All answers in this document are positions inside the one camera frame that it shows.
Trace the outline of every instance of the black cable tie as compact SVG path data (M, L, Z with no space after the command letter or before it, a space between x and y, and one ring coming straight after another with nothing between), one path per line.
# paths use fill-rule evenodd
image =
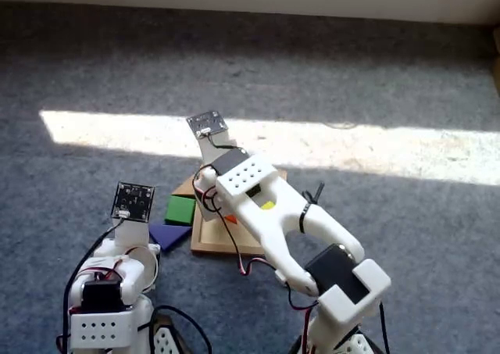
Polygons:
M323 182L320 182L320 186L318 186L318 189L316 190L316 194L314 196L307 190L302 192L302 196L304 197L305 200L307 200L307 203L305 204L304 209L302 210L302 213L298 218L298 229L301 231L301 233L305 233L304 232L305 215L307 214L307 211L309 211L309 208L312 204L318 204L318 200L320 199L320 195L323 192L324 187L325 184Z
M298 228L300 229L301 233L304 233L304 218L305 218L305 214L307 213L307 211L309 211L310 206L311 206L311 203L307 203L304 206L304 209L302 210L300 217L298 218Z

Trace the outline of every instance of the yellow piece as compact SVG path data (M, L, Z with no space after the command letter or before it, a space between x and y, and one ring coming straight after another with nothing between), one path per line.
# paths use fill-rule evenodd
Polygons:
M265 204L264 204L262 207L260 207L260 208L261 208L261 209L271 209L271 208L273 208L273 207L274 207L274 203L273 203L273 202L271 202L271 201L269 200L267 203L265 203Z

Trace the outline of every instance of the orange piece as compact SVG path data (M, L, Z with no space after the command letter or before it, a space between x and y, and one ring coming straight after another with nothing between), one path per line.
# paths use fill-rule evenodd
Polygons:
M234 217L233 215L226 216L225 219L227 221L230 221L231 223L238 224L238 220L236 220L236 217Z

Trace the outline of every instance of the wire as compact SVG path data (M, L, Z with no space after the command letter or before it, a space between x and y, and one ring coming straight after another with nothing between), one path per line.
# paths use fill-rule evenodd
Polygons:
M85 269L81 270L80 272L78 272L78 275L75 278L78 278L79 276L82 276L84 274L94 273L94 271L107 271L108 273L104 276L104 278L106 280L109 278L109 275L111 275L111 274L115 274L116 276L118 276L120 278L120 280L123 279L122 275L119 274L118 272L116 272L114 267L108 268L107 266L90 266L90 267L85 268Z
M153 274L153 277L152 277L152 280L149 284L147 284L144 289L142 289L143 292L147 292L147 291L150 291L151 290L151 287L153 286L153 284L155 283L156 281L156 278L158 278L158 273L159 273L159 262L158 262L158 258L156 257L156 255L154 253L152 253L148 247L146 246L134 246L134 247L131 247L130 249L128 249L127 251L125 251L125 255L130 255L132 252L138 250L138 249L142 249L144 250L149 256L151 256L153 258L153 261L155 263L155 273Z
M162 309L167 309L167 310L170 310L170 311L174 311L175 313L181 315L184 319L186 319L187 321L189 321L191 324L193 324L193 326L196 328L196 330L202 336L203 341L205 341L208 353L212 354L212 344L210 343L210 340L209 340L208 336L206 335L206 333L203 331L203 328L196 322L196 320L193 319L192 317L190 317L189 315L187 315L181 309L178 309L178 308L173 307L173 306L168 306L168 305L161 305L161 306L155 307L155 309L153 310L153 313L151 315L151 319L150 319L150 321L148 323L148 325L149 325L149 336L148 336L148 339L149 339L149 351L150 351L151 354L155 354L155 335L154 335L153 325L155 323L156 315Z
M199 193L200 195L203 194L203 190L200 190L199 188L197 188L195 186L195 181L198 179L198 176L200 175L202 170L204 170L205 168L208 168L208 167L212 167L212 164L206 164L206 165L202 166L200 169L198 169L198 171L193 176L193 179L191 180L191 185L193 186L193 190L195 191L195 194L196 193Z
M251 274L252 273L252 263L262 263L262 264L267 265L272 270L276 270L276 268L271 263L269 263L267 260L265 260L263 258L252 258L252 259L250 259L250 261L247 263L246 266L243 265L243 259L241 258L240 249L238 248L238 245L236 244L236 241L234 240L234 237L233 237L232 233L230 232L229 227L227 226L226 219L224 219L224 216L222 216L222 213L220 213L220 208L216 208L216 205L213 201L213 199L215 198L215 195L217 195L217 193L215 193L214 195L212 195L209 198L211 203L212 203L212 206L213 206L213 212L217 213L217 215L220 217L220 220L222 221L224 227L226 228L227 233L229 234L231 242L233 242L234 250L236 251L236 255L238 258L237 266L238 266L238 270L240 271L240 274L243 276L248 276L249 274Z
M106 238L108 235L110 235L112 232L114 232L115 229L117 229L122 223L124 222L124 219L120 219L120 221L116 224L107 229L104 233L102 233L94 242L94 244L87 250L85 253L84 257L81 258L80 262L78 262L77 266L75 267L73 273L70 276L70 279L68 280L66 287L64 288L64 296L62 297L62 352L66 354L68 352L68 337L69 337L69 330L70 330L70 322L68 319L68 305L69 305L69 296L70 296L70 291L71 291L71 286L73 285L73 282L77 278L78 273L80 272L80 268L84 265L85 261L92 255L94 250L96 250L97 247L102 243L104 238Z
M307 332L309 329L309 318L313 307L308 308L304 314L304 331L302 332L302 354L307 354Z
M385 327L384 304L382 302L380 302L379 310L380 310L380 325L382 326L382 337L384 338L385 354L391 354L391 350L389 349L388 331L387 328Z
M314 301L312 304L310 304L309 306L296 306L292 301L291 301L291 287L290 285L287 283L285 283L284 285L287 289L288 289L288 304L290 305L290 307L292 309L294 309L295 311L304 311L305 309L311 309L313 308L315 305L318 304L318 301Z
M241 253L240 253L240 250L238 248L238 245L236 244L236 241L234 240L234 236L232 235L232 233L230 232L229 230L229 227L227 226L227 223L226 223L226 219L224 219L224 217L222 216L222 214L220 213L220 209L217 209L215 207L215 204L213 202L213 197L211 198L211 202L212 202L212 206L214 208L214 210L216 211L217 215L219 216L219 218L221 219L222 221L222 224L224 225L224 227L226 228L226 231L227 233L229 234L229 237L231 239L231 242L233 242L233 246L234 246L234 250L236 251L236 255L238 257L238 270L240 271L240 274L242 274L243 276L248 276L251 272L252 272L252 263L262 263L262 264L265 264L267 265L269 268L271 268L272 270L276 270L276 267L273 266L271 263L269 263L267 260L263 259L263 258L252 258L250 259L250 261L247 263L246 267L243 266L243 260L241 258ZM315 301L313 304L309 305L309 306L296 306L292 301L291 301L291 287L290 285L287 283L285 283L285 287L288 289L288 304L290 305L290 307L292 309L294 309L295 311L303 311L305 309L311 309L313 308L315 305L318 304L317 301Z
M240 148L238 147L237 145L216 145L214 142L213 142L213 139L212 139L212 135L207 135L207 138L209 139L209 142L210 144L214 147L214 148L218 148L218 149L237 149L237 148Z

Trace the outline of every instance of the wooden board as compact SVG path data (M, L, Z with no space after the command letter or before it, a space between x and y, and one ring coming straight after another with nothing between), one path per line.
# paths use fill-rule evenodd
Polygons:
M174 191L172 191L171 195L179 195L179 196L186 196L186 197L193 197L195 196L195 192L193 191L193 178L195 175L193 174L190 176L187 180L185 180L180 186L178 186Z
M287 179L287 172L279 170L280 176ZM227 226L232 233L237 247L242 255L263 255L263 248L252 237L248 230L238 223L235 225L226 220ZM235 254L233 242L226 232L222 221L215 219L205 221L198 205L195 210L195 220L191 236L191 251L193 252L215 252Z

